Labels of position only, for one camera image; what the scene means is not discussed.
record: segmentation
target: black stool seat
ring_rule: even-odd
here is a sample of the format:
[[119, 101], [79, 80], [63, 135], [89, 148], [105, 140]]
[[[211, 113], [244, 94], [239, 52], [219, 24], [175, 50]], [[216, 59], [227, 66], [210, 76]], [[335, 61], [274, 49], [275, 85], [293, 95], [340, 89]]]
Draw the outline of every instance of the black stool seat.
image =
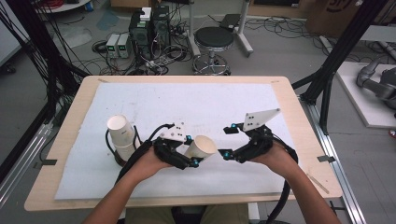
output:
[[195, 33], [195, 41], [209, 48], [226, 48], [233, 43], [233, 34], [221, 27], [204, 27]]

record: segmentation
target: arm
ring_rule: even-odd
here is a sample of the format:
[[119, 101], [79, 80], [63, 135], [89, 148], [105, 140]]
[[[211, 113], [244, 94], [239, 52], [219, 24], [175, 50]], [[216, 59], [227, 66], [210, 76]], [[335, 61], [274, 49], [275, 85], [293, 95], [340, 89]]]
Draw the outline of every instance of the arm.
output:
[[274, 146], [266, 154], [251, 161], [267, 165], [288, 181], [306, 223], [340, 223], [304, 171], [279, 143], [274, 142]]
[[160, 161], [155, 155], [154, 149], [151, 148], [96, 205], [83, 223], [117, 223], [137, 184], [165, 167], [170, 167], [170, 165]]

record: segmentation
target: paper cup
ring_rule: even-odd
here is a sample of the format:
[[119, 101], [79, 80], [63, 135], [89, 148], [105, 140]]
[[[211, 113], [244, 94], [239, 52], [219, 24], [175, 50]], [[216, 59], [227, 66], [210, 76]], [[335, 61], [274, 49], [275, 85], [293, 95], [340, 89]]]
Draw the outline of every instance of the paper cup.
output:
[[199, 157], [205, 160], [210, 155], [215, 154], [217, 151], [218, 148], [216, 147], [212, 139], [204, 135], [197, 135], [192, 141], [189, 148], [187, 148], [184, 155], [188, 158]]
[[107, 128], [110, 132], [113, 144], [118, 147], [126, 147], [134, 141], [134, 129], [128, 119], [123, 115], [115, 115], [107, 121]]
[[117, 145], [114, 145], [114, 147], [116, 148], [117, 153], [119, 153], [119, 155], [123, 161], [128, 161], [129, 158], [132, 156], [132, 154], [134, 154], [134, 151], [135, 151], [134, 144], [131, 144], [126, 147], [119, 147]]
[[[123, 161], [128, 161], [134, 153], [135, 132], [128, 119], [123, 115], [116, 115], [107, 121], [107, 128], [110, 132], [111, 140], [116, 148], [117, 154]], [[139, 140], [136, 138], [135, 146], [140, 147]]]

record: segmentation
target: wooden table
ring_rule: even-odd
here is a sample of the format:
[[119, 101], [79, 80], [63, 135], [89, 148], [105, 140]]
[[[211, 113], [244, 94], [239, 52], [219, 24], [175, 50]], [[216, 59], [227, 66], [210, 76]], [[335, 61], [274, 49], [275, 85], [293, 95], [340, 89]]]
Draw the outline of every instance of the wooden table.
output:
[[[28, 211], [47, 211], [61, 209], [93, 208], [99, 200], [54, 200], [56, 191], [64, 172], [64, 165], [70, 149], [76, 141], [78, 130], [92, 103], [96, 89], [102, 82], [126, 83], [259, 83], [271, 84], [276, 99], [288, 124], [295, 149], [298, 151], [303, 170], [314, 183], [324, 198], [339, 198], [342, 195], [340, 185], [327, 162], [319, 162], [318, 157], [324, 152], [312, 130], [308, 119], [285, 77], [86, 77], [78, 90], [78, 94], [67, 113], [64, 123], [52, 145], [48, 160], [57, 160], [54, 166], [43, 166], [26, 200]], [[127, 207], [162, 206], [162, 205], [193, 205], [216, 203], [252, 203], [277, 201], [276, 195], [227, 195], [205, 197], [176, 197], [158, 199], [132, 199]]]

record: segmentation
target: cardboard box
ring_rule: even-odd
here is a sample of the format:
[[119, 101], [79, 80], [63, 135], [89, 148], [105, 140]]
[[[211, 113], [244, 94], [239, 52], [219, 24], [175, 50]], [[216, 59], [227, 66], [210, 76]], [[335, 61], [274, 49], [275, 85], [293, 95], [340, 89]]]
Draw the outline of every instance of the cardboard box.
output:
[[250, 16], [278, 16], [306, 19], [314, 4], [315, 0], [300, 0], [299, 6], [297, 7], [279, 7], [258, 5], [254, 4], [254, 1], [251, 0], [247, 14]]
[[161, 0], [110, 0], [112, 7], [154, 7]]
[[358, 0], [318, 0], [308, 15], [306, 30], [312, 35], [340, 37], [360, 6]]

